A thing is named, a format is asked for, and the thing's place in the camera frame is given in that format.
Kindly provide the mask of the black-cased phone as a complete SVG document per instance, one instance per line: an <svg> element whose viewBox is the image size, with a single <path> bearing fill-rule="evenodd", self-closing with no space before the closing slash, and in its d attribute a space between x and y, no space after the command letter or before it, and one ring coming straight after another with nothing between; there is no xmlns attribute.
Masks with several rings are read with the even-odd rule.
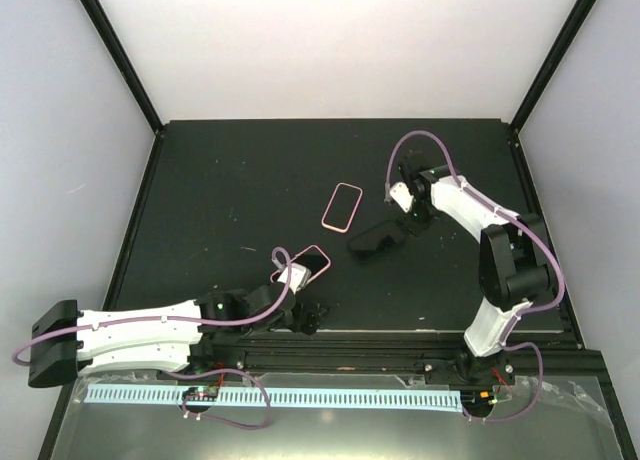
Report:
<svg viewBox="0 0 640 460"><path fill-rule="evenodd" d="M359 262L368 262L385 254L406 240L406 233L395 220L379 223L347 242L347 249Z"/></svg>

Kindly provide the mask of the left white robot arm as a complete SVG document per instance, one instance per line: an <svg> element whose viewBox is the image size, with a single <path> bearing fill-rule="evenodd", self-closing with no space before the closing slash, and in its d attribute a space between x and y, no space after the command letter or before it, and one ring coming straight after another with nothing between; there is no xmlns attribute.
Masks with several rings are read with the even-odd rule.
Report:
<svg viewBox="0 0 640 460"><path fill-rule="evenodd" d="M28 384L52 388L80 376L114 370L183 370L193 379L214 368L216 338L245 338L275 330L314 334L329 309L301 300L282 283L213 291L165 307L81 310L74 300L52 306L32 326L25 351Z"/></svg>

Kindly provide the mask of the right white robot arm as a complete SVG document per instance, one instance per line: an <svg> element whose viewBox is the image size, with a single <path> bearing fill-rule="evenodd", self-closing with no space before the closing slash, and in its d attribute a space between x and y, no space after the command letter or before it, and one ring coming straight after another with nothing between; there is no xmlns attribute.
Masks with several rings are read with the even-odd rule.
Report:
<svg viewBox="0 0 640 460"><path fill-rule="evenodd" d="M429 167L421 152L405 155L398 172L389 197L402 212L401 228L418 236L445 214L479 244L482 301L464 332L467 350L454 359L461 380L479 382L523 313L559 292L543 221L503 208L446 165Z"/></svg>

